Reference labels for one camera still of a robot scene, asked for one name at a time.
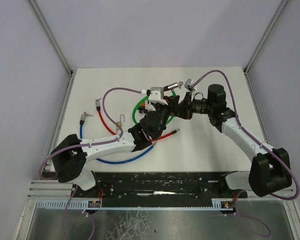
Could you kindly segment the green cable lock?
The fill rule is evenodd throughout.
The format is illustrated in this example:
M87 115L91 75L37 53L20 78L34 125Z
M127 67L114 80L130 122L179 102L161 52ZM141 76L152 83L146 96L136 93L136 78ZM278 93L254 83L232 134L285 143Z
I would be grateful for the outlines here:
M173 83L170 83L164 87L151 87L149 90L142 90L141 93L142 94L145 94L145 97L143 97L137 104L136 106L134 107L134 109L132 110L132 121L137 124L138 121L136 120L136 113L137 111L141 110L142 113L146 114L147 111L146 110L146 107L144 106L144 108L141 108L140 107L143 105L143 104L146 104L146 101L149 101L149 104L160 104L160 105L163 105L163 106L167 106L168 105L168 100L165 99L165 94L164 92L167 92L167 91L171 91L172 92L172 97L175 97L176 96L176 93L174 91L174 89L176 88L181 88L182 85L184 83L182 81L179 81L179 82L173 82Z

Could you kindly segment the green lock key bunch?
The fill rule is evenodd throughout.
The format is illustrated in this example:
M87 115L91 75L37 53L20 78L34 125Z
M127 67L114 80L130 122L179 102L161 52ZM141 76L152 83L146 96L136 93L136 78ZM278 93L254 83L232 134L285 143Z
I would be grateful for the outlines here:
M182 86L184 85L184 83L182 81L179 81L179 82L175 82L176 83L176 87L181 89Z

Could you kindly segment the orange padlock with keys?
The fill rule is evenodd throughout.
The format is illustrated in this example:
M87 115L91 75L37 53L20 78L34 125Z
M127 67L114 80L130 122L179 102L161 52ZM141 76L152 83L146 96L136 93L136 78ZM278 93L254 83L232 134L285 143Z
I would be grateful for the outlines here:
M149 111L148 104L149 104L149 102L147 100L144 101L144 102L142 102L139 105L139 107L137 108L138 112L140 114L146 114L146 113L148 113L148 111Z

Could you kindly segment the brass padlock with key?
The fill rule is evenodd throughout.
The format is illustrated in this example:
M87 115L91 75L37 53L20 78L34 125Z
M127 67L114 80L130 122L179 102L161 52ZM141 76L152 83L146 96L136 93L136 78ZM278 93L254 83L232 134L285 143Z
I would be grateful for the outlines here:
M120 114L119 115L119 120L116 122L117 127L116 127L116 134L119 134L121 130L123 130L123 123L125 122L125 115Z

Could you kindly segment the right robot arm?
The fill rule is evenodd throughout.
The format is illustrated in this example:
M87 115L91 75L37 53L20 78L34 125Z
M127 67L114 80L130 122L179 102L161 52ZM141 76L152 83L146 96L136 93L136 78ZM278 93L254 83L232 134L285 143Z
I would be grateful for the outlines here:
M230 138L251 161L249 171L235 171L224 177L217 188L221 196L227 198L236 190L245 190L264 197L292 186L292 176L287 170L290 167L288 152L263 143L244 129L235 112L227 106L222 85L210 85L207 97L201 99L196 99L198 92L190 80L184 87L187 92L178 105L178 117L189 120L194 114L207 115L210 124Z

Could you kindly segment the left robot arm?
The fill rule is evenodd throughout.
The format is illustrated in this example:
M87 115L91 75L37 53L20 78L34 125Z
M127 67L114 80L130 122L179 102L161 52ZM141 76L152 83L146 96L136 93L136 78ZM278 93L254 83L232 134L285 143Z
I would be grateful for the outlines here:
M121 134L99 139L83 139L68 135L51 153L56 179L59 183L74 183L88 197L100 190L96 177L86 164L100 157L133 153L151 147L167 128L168 118L177 113L180 97L165 96L166 103L153 103L155 110Z

